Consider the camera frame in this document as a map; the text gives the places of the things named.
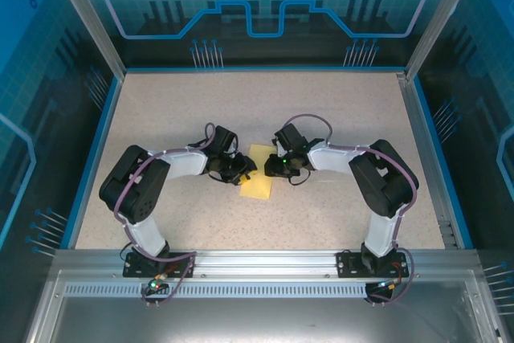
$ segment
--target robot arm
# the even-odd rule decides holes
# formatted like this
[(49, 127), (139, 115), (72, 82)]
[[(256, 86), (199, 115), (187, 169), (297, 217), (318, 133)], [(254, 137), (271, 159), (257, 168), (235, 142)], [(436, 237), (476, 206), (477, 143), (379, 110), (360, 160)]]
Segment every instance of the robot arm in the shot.
[[(233, 132), (218, 126), (210, 145), (195, 149), (204, 141), (150, 162), (121, 203), (119, 215), (126, 219), (124, 227), (137, 246), (153, 257), (165, 257), (169, 250), (152, 216), (166, 180), (215, 172), (219, 175), (217, 181), (240, 185), (256, 170), (255, 163), (237, 151), (237, 136)], [(122, 190), (141, 163), (155, 153), (136, 145), (125, 150), (100, 188), (100, 198), (110, 210), (114, 210)]]
[[(333, 170), (352, 174), (371, 209), (368, 234), (362, 245), (362, 260), (372, 272), (380, 269), (383, 260), (394, 246), (398, 217), (413, 197), (409, 182), (389, 162), (366, 152), (366, 147), (330, 145), (322, 139), (308, 142), (293, 124), (284, 126), (275, 134), (273, 143), (277, 154), (271, 155), (265, 165), (270, 177), (300, 175), (300, 169)], [(370, 149), (396, 161), (413, 179), (416, 189), (418, 180), (391, 144), (378, 140)]]

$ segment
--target wire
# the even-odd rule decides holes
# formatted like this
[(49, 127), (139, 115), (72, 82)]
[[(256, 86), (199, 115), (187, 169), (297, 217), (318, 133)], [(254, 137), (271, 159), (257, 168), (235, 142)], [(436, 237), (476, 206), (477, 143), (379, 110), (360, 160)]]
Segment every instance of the wire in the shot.
[(128, 247), (130, 247), (132, 245), (132, 241), (129, 241), (128, 243), (126, 243), (123, 248), (121, 248), (121, 251), (120, 251), (120, 259), (122, 259), (125, 263), (127, 262), (127, 255), (125, 255), (125, 258), (121, 257), (121, 254), (123, 253), (123, 251), (125, 249), (127, 249)]
[(302, 114), (297, 114), (296, 116), (292, 116), (291, 118), (288, 119), (288, 121), (284, 124), (284, 126), (289, 125), (296, 118), (301, 118), (302, 116), (310, 116), (311, 118), (316, 118), (317, 120), (321, 120), (325, 125), (327, 125), (327, 127), (328, 127), (328, 136), (326, 138), (326, 141), (327, 142), (330, 141), (330, 137), (332, 136), (332, 133), (333, 133), (332, 125), (330, 124), (330, 122), (325, 120), (322, 116), (318, 116), (316, 114), (311, 114), (310, 112), (305, 112), (305, 113), (302, 113)]
[(395, 267), (396, 270), (398, 271), (398, 282), (401, 283), (402, 282), (402, 265), (400, 265), (400, 263), (398, 263), (396, 261), (393, 261), (391, 263), (391, 265), (393, 267)]
[(288, 177), (288, 181), (289, 181), (289, 183), (290, 183), (291, 185), (293, 185), (293, 186), (302, 185), (304, 182), (306, 182), (306, 181), (308, 180), (308, 178), (309, 178), (309, 177), (311, 177), (311, 171), (310, 171), (310, 170), (308, 170), (308, 169), (307, 169), (307, 171), (308, 171), (308, 175), (307, 175), (307, 177), (306, 177), (303, 181), (300, 181), (300, 182), (292, 182), (292, 181), (291, 181), (292, 177), (291, 177), (291, 176), (289, 176), (289, 177)]
[(169, 302), (177, 294), (178, 289), (181, 287), (182, 283), (184, 282), (184, 279), (187, 276), (187, 272), (189, 272), (190, 269), (194, 266), (194, 259), (195, 259), (195, 256), (191, 256), (190, 257), (190, 261), (188, 262), (186, 268), (184, 269), (184, 272), (182, 273), (182, 276), (180, 276), (180, 280), (178, 281), (177, 285), (175, 286), (173, 291), (164, 300), (156, 300), (155, 303), (153, 303), (152, 301), (149, 301), (149, 298), (148, 298), (148, 295), (147, 295), (149, 287), (147, 287), (147, 288), (145, 288), (143, 290), (143, 292), (141, 293), (141, 299), (147, 305), (155, 305), (157, 307), (159, 307), (162, 304), (165, 304), (165, 303)]
[(221, 178), (217, 178), (215, 176), (213, 176), (212, 174), (208, 173), (207, 174), (210, 178), (212, 178), (213, 180), (217, 181), (217, 182), (223, 182), (224, 184), (227, 184), (226, 181), (223, 181)]

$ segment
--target speckled tabletop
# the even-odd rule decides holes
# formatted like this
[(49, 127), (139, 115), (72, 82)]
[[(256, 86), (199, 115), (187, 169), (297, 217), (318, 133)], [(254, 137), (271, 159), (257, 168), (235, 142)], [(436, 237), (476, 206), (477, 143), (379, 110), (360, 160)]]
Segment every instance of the speckled tabletop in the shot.
[[(236, 72), (128, 74), (116, 106), (77, 248), (120, 248), (126, 236), (98, 198), (102, 181), (132, 144), (183, 147), (212, 121), (239, 135), (239, 149), (270, 145), (291, 116), (319, 114), (334, 128), (331, 142), (368, 145), (388, 140), (418, 176), (418, 201), (399, 233), (402, 246), (443, 248), (434, 207), (395, 74)], [(323, 123), (301, 118), (308, 139), (326, 136)], [(268, 201), (239, 196), (239, 187), (207, 176), (167, 181), (153, 212), (172, 248), (315, 250), (359, 248), (369, 208), (349, 175), (318, 171), (302, 186), (275, 179)]]

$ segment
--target metal bar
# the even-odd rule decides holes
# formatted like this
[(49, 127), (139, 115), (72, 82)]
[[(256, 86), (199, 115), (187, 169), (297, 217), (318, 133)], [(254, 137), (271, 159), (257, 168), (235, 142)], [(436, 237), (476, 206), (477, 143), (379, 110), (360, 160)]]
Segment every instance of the metal bar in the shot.
[(200, 54), (202, 54), (203, 68), (207, 68), (207, 66), (206, 66), (206, 57), (203, 55), (203, 47), (198, 48), (198, 51), (200, 51)]
[(67, 221), (67, 218), (61, 216), (60, 214), (56, 214), (50, 207), (47, 208), (47, 214), (53, 214), (55, 217), (59, 217), (60, 219)]
[(364, 53), (364, 48), (365, 48), (367, 42), (368, 42), (368, 39), (366, 39), (366, 38), (362, 39), (362, 47), (361, 47), (361, 52), (359, 54), (359, 59), (357, 59), (357, 66), (358, 66), (359, 62), (361, 62), (361, 57), (362, 57), (362, 54)]
[(219, 52), (219, 62), (222, 65), (222, 67), (225, 67), (225, 64), (223, 63), (223, 49), (221, 47), (218, 47)]
[(89, 0), (70, 0), (71, 4), (75, 7), (75, 10), (82, 19), (82, 22), (89, 31), (89, 34), (95, 41), (100, 53), (105, 58), (108, 66), (111, 68), (114, 76), (119, 79), (124, 79), (126, 72), (125, 66), (121, 61), (120, 56), (116, 52), (116, 48), (112, 44), (107, 31), (104, 29), (95, 8)]
[(441, 134), (442, 134), (442, 133), (444, 133), (444, 132), (446, 132), (446, 130), (448, 129), (448, 127), (449, 127), (450, 125), (452, 125), (454, 122), (455, 122), (455, 119), (451, 118), (451, 119), (450, 119), (446, 124), (444, 124), (444, 125), (442, 126), (442, 128), (437, 129), (437, 127), (436, 127), (436, 128), (435, 128), (435, 130), (437, 131), (437, 135), (438, 135), (438, 137), (440, 138), (440, 137), (441, 137)]
[(56, 245), (57, 245), (57, 247), (61, 245), (60, 243), (57, 243), (55, 240), (52, 240), (52, 239), (50, 239), (49, 237), (45, 237), (45, 236), (43, 235), (43, 233), (38, 233), (38, 240), (45, 240), (45, 241), (48, 241), (48, 242), (50, 242), (50, 243), (56, 244)]
[(216, 67), (219, 67), (218, 49), (216, 48), (216, 43), (218, 41), (216, 39), (212, 39), (211, 42), (212, 42), (212, 45), (214, 46), (214, 54), (216, 55)]
[(36, 225), (36, 223), (34, 223), (34, 222), (32, 222), (32, 223), (31, 223), (31, 229), (38, 229), (38, 230), (40, 230), (40, 231), (45, 232), (45, 233), (46, 233), (46, 234), (48, 234), (48, 235), (52, 235), (52, 236), (54, 236), (54, 237), (57, 237), (58, 239), (60, 239), (61, 237), (63, 237), (63, 236), (56, 235), (55, 233), (50, 232), (49, 230), (47, 230), (47, 229), (45, 229), (45, 228), (38, 227), (38, 226)]
[(368, 66), (373, 66), (373, 62), (375, 60), (375, 56), (377, 55), (378, 47), (375, 47), (373, 50), (373, 55), (371, 57), (371, 60), (369, 61)]
[[(359, 285), (359, 283), (362, 285), (370, 281), (347, 280), (345, 282), (337, 279), (337, 275), (326, 276), (327, 268), (333, 269), (334, 273), (336, 271), (336, 252), (338, 251), (199, 251), (194, 277), (185, 282), (183, 291), (187, 296), (188, 287), (238, 288), (249, 284), (257, 284), (260, 287), (266, 287), (267, 284), (275, 284), (276, 287), (302, 287), (307, 284), (309, 291), (320, 293), (320, 298), (323, 298), (331, 296), (326, 293), (323, 295), (324, 292), (316, 288), (334, 288), (334, 286), (345, 286), (345, 283), (350, 286)], [(481, 283), (487, 291), (476, 251), (413, 250), (412, 253), (417, 267), (414, 281), (436, 283), (457, 281), (472, 283), (475, 287), (477, 283)], [(67, 288), (70, 290), (70, 296), (75, 296), (74, 287), (82, 287), (90, 288), (89, 291), (93, 294), (99, 293), (99, 296), (114, 298), (120, 297), (118, 292), (112, 292), (110, 296), (109, 291), (106, 292), (104, 288), (121, 286), (135, 288), (137, 290), (135, 296), (139, 296), (139, 286), (147, 280), (120, 277), (118, 272), (121, 264), (123, 263), (119, 259), (118, 251), (58, 250), (27, 341), (30, 343), (50, 341), (63, 298), (68, 294)], [(218, 270), (217, 274), (213, 274), (214, 268)], [(274, 268), (275, 274), (259, 274), (258, 270), (264, 268), (268, 270)], [(256, 274), (253, 277), (249, 275), (251, 270)], [(96, 292), (95, 287), (99, 286), (103, 289)], [(469, 287), (469, 297), (472, 298), (471, 306), (474, 314), (483, 316), (479, 328), (481, 328), (481, 336), (484, 337), (494, 334), (494, 329), (489, 327), (487, 330), (488, 315), (483, 314), (486, 309), (483, 304), (483, 293), (475, 287)]]
[[(342, 281), (337, 279), (337, 252), (199, 251), (194, 277), (190, 280)], [(414, 250), (412, 253), (416, 282), (485, 280), (478, 253), (474, 250)], [(49, 277), (59, 276), (68, 282), (84, 281), (84, 277), (92, 281), (114, 280), (112, 274), (120, 270), (120, 264), (118, 251), (58, 250)], [(351, 278), (343, 281), (368, 283), (380, 280)]]
[(495, 276), (502, 276), (502, 275), (507, 275), (508, 273), (514, 273), (514, 270), (495, 273), (494, 275), (487, 275), (486, 277), (489, 278), (489, 277), (495, 277)]
[(434, 142), (431, 140), (430, 129), (423, 113), (420, 95), (414, 82), (407, 81), (404, 75), (398, 76), (398, 82), (409, 115), (410, 125), (413, 129), (414, 139), (418, 146), (419, 157), (425, 171), (426, 183), (432, 197), (435, 214), (437, 218), (443, 218), (451, 223), (455, 234), (455, 242), (459, 248), (471, 247), (471, 239), (469, 234), (466, 233), (467, 230), (461, 230), (459, 227), (457, 214), (455, 213), (456, 209), (447, 189)]
[(42, 255), (47, 255), (49, 257), (51, 257), (52, 259), (54, 258), (54, 255), (51, 254), (51, 253), (48, 253), (48, 252), (45, 252), (45, 251), (41, 251), (39, 248), (37, 248), (36, 246), (33, 246), (32, 247), (32, 253), (40, 253)]
[(457, 133), (457, 128), (453, 128), (451, 132), (449, 132), (442, 140), (441, 145), (444, 144), (446, 141), (448, 141), (448, 138), (450, 138), (453, 134)]
[(43, 224), (44, 227), (49, 227), (49, 228), (53, 229), (54, 231), (58, 231), (58, 232), (64, 233), (63, 229), (59, 229), (58, 227), (54, 227), (53, 225), (49, 224), (47, 220), (43, 220), (41, 223)]
[(205, 51), (206, 51), (207, 67), (210, 67), (210, 61), (209, 61), (209, 49), (207, 48), (207, 39), (202, 39), (202, 43), (203, 43), (203, 46), (204, 46)]
[(443, 102), (443, 104), (441, 105), (440, 108), (438, 108), (437, 112), (434, 113), (434, 115), (432, 116), (432, 118), (435, 120), (435, 117), (440, 113), (440, 112), (443, 112), (445, 108), (448, 107), (448, 101), (445, 100)]
[(216, 67), (216, 65), (214, 64), (214, 54), (212, 52), (213, 50), (214, 49), (212, 47), (209, 47), (210, 59), (212, 60), (212, 67)]
[(48, 214), (44, 214), (41, 210), (37, 209), (36, 212), (35, 212), (35, 215), (36, 216), (43, 216), (44, 218), (47, 218), (49, 219), (50, 221), (53, 221), (54, 223), (56, 224), (59, 224), (59, 225), (62, 225), (63, 227), (66, 226), (66, 224), (60, 222), (60, 221), (57, 221), (55, 218), (52, 218), (50, 217)]
[(468, 280), (466, 282), (467, 299), (469, 303), (468, 312), (475, 318), (475, 324), (471, 327), (477, 329), (480, 341), (487, 343), (497, 343), (496, 336), (497, 316), (492, 315), (489, 304), (494, 304), (491, 293), (483, 280)]
[(487, 271), (492, 271), (493, 269), (498, 269), (498, 268), (507, 269), (508, 268), (507, 262), (506, 261), (502, 261), (500, 265), (496, 265), (494, 267), (485, 268), (483, 271), (487, 272)]
[(361, 67), (364, 67), (364, 63), (366, 61), (366, 56), (368, 55), (368, 52), (369, 52), (368, 46), (364, 47), (364, 52), (365, 52), (365, 54), (362, 56)]
[(352, 48), (350, 46), (346, 47), (345, 60), (343, 60), (343, 66), (346, 66), (346, 60), (348, 59), (348, 54)]
[(514, 289), (514, 287), (506, 287), (506, 288), (500, 288), (500, 289), (493, 289), (491, 292), (502, 292), (502, 291), (510, 291)]
[(194, 57), (194, 49), (191, 47), (190, 51), (191, 51), (191, 55), (193, 56), (194, 68), (197, 68), (198, 65), (196, 64), (196, 58)]
[(414, 53), (410, 57), (409, 63), (406, 66), (406, 74), (408, 80), (413, 80), (418, 74), (423, 62), (428, 56), (430, 50), (435, 44), (435, 41), (446, 26), (453, 10), (457, 6), (459, 0), (441, 0), (437, 9), (428, 23), (425, 32), (423, 33), (418, 45), (414, 49)]

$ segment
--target black mounting bracket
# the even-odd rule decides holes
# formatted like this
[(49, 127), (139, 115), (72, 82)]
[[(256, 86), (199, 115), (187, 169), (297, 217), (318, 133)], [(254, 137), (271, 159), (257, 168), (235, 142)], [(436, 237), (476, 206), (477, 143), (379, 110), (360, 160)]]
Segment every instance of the black mounting bracket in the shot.
[(404, 253), (392, 250), (388, 254), (387, 264), (383, 264), (382, 268), (372, 273), (362, 263), (361, 252), (342, 251), (336, 253), (337, 277), (340, 279), (361, 279), (361, 278), (398, 278), (398, 271), (392, 263), (399, 263), (402, 267), (402, 278), (409, 277), (409, 268)]
[[(165, 257), (167, 259), (184, 255), (183, 253), (168, 252)], [(159, 263), (155, 264), (151, 260), (145, 258), (136, 252), (129, 252), (125, 257), (123, 267), (123, 277), (148, 277), (152, 278), (162, 272), (167, 272), (169, 278), (180, 278), (184, 270), (189, 264), (189, 259), (182, 259), (173, 263)], [(193, 277), (194, 267), (191, 267), (186, 274), (186, 278)]]

